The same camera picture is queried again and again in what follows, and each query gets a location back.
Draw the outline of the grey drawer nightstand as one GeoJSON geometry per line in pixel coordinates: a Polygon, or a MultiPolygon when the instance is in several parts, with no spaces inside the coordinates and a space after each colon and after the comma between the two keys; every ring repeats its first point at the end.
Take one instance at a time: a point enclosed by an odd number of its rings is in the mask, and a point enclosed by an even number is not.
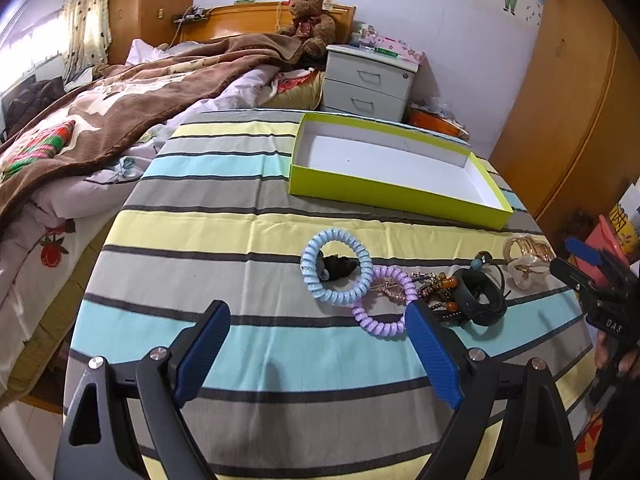
{"type": "Polygon", "coordinates": [[[401,121],[418,64],[341,44],[326,52],[322,110],[401,121]]]}

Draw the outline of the black wristband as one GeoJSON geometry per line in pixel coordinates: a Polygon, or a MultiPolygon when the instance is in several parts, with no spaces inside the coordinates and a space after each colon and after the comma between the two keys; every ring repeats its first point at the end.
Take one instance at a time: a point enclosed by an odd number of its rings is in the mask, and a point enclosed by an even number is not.
{"type": "Polygon", "coordinates": [[[488,327],[503,318],[508,307],[504,281],[498,286],[485,272],[474,269],[459,269],[454,278],[458,284],[452,296],[468,321],[488,327]]]}

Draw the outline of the white floral duvet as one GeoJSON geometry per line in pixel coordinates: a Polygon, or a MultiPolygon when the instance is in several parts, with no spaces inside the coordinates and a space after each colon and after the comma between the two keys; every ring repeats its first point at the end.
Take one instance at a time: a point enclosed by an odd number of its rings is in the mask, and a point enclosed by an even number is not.
{"type": "Polygon", "coordinates": [[[142,174],[178,126],[198,112],[253,107],[276,76],[259,65],[213,99],[202,99],[167,122],[154,125],[132,148],[87,177],[60,179],[40,188],[6,230],[1,242],[1,374],[8,376],[32,342],[42,349],[58,336],[43,318],[82,254],[112,220],[142,174]]]}

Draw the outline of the wooden headboard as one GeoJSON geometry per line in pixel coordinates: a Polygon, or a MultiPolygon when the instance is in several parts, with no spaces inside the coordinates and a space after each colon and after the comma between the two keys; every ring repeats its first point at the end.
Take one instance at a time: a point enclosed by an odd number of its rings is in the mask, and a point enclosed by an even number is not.
{"type": "MultiPolygon", "coordinates": [[[[227,36],[280,32],[293,23],[289,3],[288,0],[244,2],[205,9],[201,18],[180,24],[178,41],[206,42],[227,36]]],[[[356,8],[326,0],[323,11],[335,23],[334,42],[347,44],[356,8]]]]}

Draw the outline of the pink floral box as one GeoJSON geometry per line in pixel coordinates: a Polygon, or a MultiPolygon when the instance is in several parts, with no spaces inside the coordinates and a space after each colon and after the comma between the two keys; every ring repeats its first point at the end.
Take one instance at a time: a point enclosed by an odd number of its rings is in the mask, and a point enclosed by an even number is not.
{"type": "Polygon", "coordinates": [[[350,44],[364,50],[371,50],[391,58],[401,58],[402,60],[421,65],[425,60],[425,53],[413,49],[405,41],[384,36],[374,26],[366,23],[357,23],[357,27],[352,31],[350,44]]]}

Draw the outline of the patterned window curtain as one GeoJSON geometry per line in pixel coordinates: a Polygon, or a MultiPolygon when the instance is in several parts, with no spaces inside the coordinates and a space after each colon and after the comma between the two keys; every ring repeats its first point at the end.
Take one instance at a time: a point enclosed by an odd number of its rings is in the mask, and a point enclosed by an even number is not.
{"type": "Polygon", "coordinates": [[[112,42],[108,0],[64,0],[67,46],[63,51],[65,78],[106,62],[112,42]]]}

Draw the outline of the rose gold claw hair clip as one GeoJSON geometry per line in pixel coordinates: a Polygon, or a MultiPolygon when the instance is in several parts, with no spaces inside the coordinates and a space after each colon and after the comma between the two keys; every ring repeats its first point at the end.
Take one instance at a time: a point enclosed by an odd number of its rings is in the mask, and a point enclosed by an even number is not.
{"type": "Polygon", "coordinates": [[[550,275],[550,263],[555,254],[545,242],[529,234],[514,234],[502,248],[503,259],[514,285],[521,290],[543,283],[550,275]]]}

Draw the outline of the black small hair clip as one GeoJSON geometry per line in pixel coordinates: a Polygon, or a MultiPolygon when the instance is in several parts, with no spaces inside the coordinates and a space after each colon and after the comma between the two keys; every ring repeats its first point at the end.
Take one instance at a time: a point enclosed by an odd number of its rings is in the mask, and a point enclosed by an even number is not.
{"type": "Polygon", "coordinates": [[[320,281],[334,282],[351,276],[359,268],[359,260],[338,255],[325,256],[320,254],[318,265],[320,281]]]}

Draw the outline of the lime green shallow box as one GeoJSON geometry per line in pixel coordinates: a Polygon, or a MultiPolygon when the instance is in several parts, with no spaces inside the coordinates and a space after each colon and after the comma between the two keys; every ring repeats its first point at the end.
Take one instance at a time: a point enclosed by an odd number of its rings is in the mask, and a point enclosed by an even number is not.
{"type": "Polygon", "coordinates": [[[288,192],[500,230],[513,209],[468,144],[355,115],[308,112],[288,192]]]}

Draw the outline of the brown teddy bear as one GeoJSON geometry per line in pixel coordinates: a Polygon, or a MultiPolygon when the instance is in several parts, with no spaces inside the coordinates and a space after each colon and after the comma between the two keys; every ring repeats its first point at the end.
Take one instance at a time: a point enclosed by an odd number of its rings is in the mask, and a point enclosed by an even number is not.
{"type": "Polygon", "coordinates": [[[326,54],[326,47],[335,41],[335,22],[323,9],[324,0],[288,0],[292,23],[278,30],[280,35],[294,37],[304,51],[314,58],[326,54]]]}

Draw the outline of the striped tablecloth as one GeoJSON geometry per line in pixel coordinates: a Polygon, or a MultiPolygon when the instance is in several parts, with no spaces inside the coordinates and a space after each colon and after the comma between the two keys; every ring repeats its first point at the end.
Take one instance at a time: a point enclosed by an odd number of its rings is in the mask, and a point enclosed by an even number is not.
{"type": "MultiPolygon", "coordinates": [[[[546,239],[506,182],[480,159],[513,209],[500,230],[292,195],[304,115],[205,113],[164,144],[96,260],[70,345],[67,411],[91,358],[140,360],[220,300],[229,333],[180,410],[213,479],[417,479],[454,414],[406,331],[407,307],[421,300],[466,348],[511,364],[544,360],[575,441],[589,419],[592,342],[562,282],[514,285],[506,239],[546,239]],[[320,254],[359,268],[322,282],[320,254]],[[459,311],[459,269],[504,281],[497,324],[459,311]]],[[[140,402],[128,408],[148,479],[167,478],[140,402]]],[[[494,403],[465,478],[486,478],[505,409],[494,403]]]]}

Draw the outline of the red green plaid cushion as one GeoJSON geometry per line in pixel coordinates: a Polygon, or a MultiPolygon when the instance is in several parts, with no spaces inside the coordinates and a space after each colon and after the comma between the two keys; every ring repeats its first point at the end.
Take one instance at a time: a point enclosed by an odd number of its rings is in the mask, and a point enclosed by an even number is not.
{"type": "Polygon", "coordinates": [[[73,120],[66,120],[21,136],[1,156],[1,181],[9,180],[34,162],[57,155],[70,142],[74,127],[73,120]]]}

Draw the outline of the orange storage box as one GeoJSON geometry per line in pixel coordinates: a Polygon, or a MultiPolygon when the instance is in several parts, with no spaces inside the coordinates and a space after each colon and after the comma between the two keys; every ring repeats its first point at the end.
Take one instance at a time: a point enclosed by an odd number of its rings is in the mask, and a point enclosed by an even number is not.
{"type": "Polygon", "coordinates": [[[412,104],[408,108],[408,123],[416,128],[453,136],[463,141],[470,140],[470,134],[455,119],[424,110],[423,107],[412,104]]]}

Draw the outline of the brown fleece blanket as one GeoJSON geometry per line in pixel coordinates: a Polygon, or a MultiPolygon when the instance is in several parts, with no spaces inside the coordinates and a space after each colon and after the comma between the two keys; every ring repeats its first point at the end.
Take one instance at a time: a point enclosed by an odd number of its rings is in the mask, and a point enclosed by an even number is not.
{"type": "Polygon", "coordinates": [[[215,99],[258,65],[291,66],[303,44],[277,34],[218,38],[169,58],[135,66],[113,65],[91,84],[66,93],[1,145],[8,156],[37,131],[75,123],[62,153],[38,160],[1,182],[1,227],[26,200],[52,181],[92,174],[131,148],[142,133],[201,99],[215,99]]]}

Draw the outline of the wooden door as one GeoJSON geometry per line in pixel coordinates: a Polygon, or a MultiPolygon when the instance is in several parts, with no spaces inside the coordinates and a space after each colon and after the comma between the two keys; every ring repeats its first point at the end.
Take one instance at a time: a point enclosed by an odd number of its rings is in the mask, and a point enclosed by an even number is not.
{"type": "Polygon", "coordinates": [[[602,0],[547,0],[490,156],[554,247],[639,177],[639,58],[602,0]]]}

